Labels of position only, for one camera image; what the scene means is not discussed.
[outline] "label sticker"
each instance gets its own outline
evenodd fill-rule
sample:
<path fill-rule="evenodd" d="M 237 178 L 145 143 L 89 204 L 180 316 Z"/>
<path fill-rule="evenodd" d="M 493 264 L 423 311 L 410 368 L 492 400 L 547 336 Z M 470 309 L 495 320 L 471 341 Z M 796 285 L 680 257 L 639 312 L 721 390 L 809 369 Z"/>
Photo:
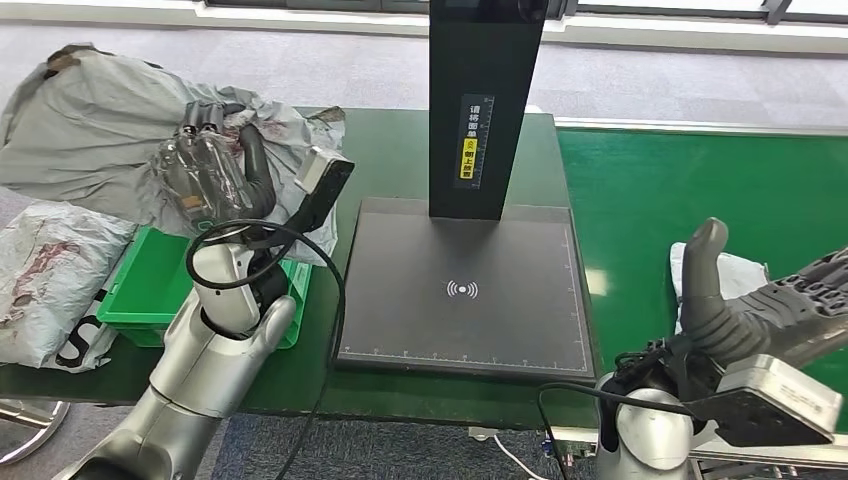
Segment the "label sticker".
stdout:
<path fill-rule="evenodd" d="M 457 188 L 479 189 L 486 159 L 486 142 L 492 120 L 493 95 L 465 94 L 459 116 L 459 145 L 456 162 Z"/>

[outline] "green table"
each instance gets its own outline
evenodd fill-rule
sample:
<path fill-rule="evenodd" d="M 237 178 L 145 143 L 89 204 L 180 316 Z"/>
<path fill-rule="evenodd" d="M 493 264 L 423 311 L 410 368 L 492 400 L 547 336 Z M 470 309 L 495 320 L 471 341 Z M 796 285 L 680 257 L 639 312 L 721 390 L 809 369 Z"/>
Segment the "green table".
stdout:
<path fill-rule="evenodd" d="M 508 203 L 566 205 L 562 158 L 606 368 L 616 353 L 641 349 L 671 331 L 675 306 L 668 248 L 685 241 L 705 217 L 728 223 L 728 251 L 767 262 L 775 277 L 848 243 L 848 222 L 838 221 L 838 207 L 848 204 L 848 139 L 745 129 L 704 133 L 676 126 L 674 133 L 657 133 L 638 125 L 608 127 L 570 124 L 555 134 L 550 116 L 528 115 L 507 198 Z M 339 265 L 346 264 L 360 198 L 426 197 L 426 131 L 426 112 L 349 111 L 344 150 L 358 165 L 339 204 L 334 254 Z M 296 414 L 312 406 L 324 373 L 335 299 L 331 276 L 317 272 L 298 345 L 271 356 L 244 410 Z M 131 403 L 159 354 L 118 341 L 111 364 L 83 375 L 2 367 L 0 396 Z M 846 352 L 810 368 L 843 393 L 848 393 L 846 371 Z M 324 413 L 537 428 L 533 402 L 528 385 L 337 372 Z M 587 398 L 556 394 L 551 404 L 556 424 L 595 424 Z M 848 428 L 844 417 L 840 426 Z"/>
<path fill-rule="evenodd" d="M 427 197 L 427 129 L 425 111 L 348 111 L 344 153 L 357 166 L 339 200 L 339 242 L 333 258 L 340 267 L 347 264 L 363 197 Z M 562 161 L 549 115 L 530 115 L 524 122 L 507 202 L 567 205 Z M 243 410 L 300 414 L 312 408 L 325 373 L 336 298 L 332 276 L 324 269 L 314 271 L 298 344 L 271 355 L 245 398 Z M 135 348 L 119 339 L 109 355 L 112 362 L 85 374 L 2 367 L 0 398 L 132 403 L 146 388 L 147 376 L 160 353 L 158 349 Z M 336 372 L 323 412 L 330 416 L 536 428 L 540 419 L 534 401 L 531 385 L 404 373 Z M 590 399 L 564 396 L 558 404 L 561 410 L 553 412 L 557 421 L 593 425 Z"/>
<path fill-rule="evenodd" d="M 775 279 L 848 245 L 848 131 L 558 126 L 587 277 L 602 287 L 590 283 L 606 366 L 669 334 L 669 247 L 705 218 L 727 223 L 727 252 L 766 263 Z M 806 371 L 848 397 L 848 349 Z M 839 431 L 848 431 L 848 408 Z"/>

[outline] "wireless charging symbol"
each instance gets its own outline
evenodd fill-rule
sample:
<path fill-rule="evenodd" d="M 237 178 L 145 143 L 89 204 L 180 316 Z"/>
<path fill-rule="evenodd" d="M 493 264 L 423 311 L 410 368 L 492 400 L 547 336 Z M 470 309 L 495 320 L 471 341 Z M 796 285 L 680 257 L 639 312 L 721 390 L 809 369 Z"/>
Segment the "wireless charging symbol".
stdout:
<path fill-rule="evenodd" d="M 476 282 L 471 282 L 468 285 L 459 285 L 453 280 L 448 282 L 447 291 L 449 297 L 468 295 L 471 298 L 477 298 L 477 294 L 480 293 L 480 289 L 477 287 Z"/>

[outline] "yellow label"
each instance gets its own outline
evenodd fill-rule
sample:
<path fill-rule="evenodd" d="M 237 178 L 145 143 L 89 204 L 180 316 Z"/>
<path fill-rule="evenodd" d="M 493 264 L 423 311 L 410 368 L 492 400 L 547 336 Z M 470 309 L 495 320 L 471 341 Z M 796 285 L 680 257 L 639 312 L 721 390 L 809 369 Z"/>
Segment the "yellow label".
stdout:
<path fill-rule="evenodd" d="M 477 139 L 466 138 L 462 143 L 462 161 L 459 163 L 459 178 L 474 178 L 474 161 L 477 159 Z"/>

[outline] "green tray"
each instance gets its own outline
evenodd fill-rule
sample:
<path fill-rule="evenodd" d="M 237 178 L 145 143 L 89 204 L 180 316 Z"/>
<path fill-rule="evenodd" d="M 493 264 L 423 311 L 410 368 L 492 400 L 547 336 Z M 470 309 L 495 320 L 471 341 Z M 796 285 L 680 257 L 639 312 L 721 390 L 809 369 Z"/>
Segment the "green tray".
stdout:
<path fill-rule="evenodd" d="M 188 239 L 142 227 L 127 248 L 115 282 L 97 310 L 97 319 L 139 347 L 161 347 L 162 336 L 191 291 L 185 270 Z M 281 262 L 289 278 L 289 295 L 297 304 L 291 326 L 278 349 L 297 343 L 312 265 Z"/>

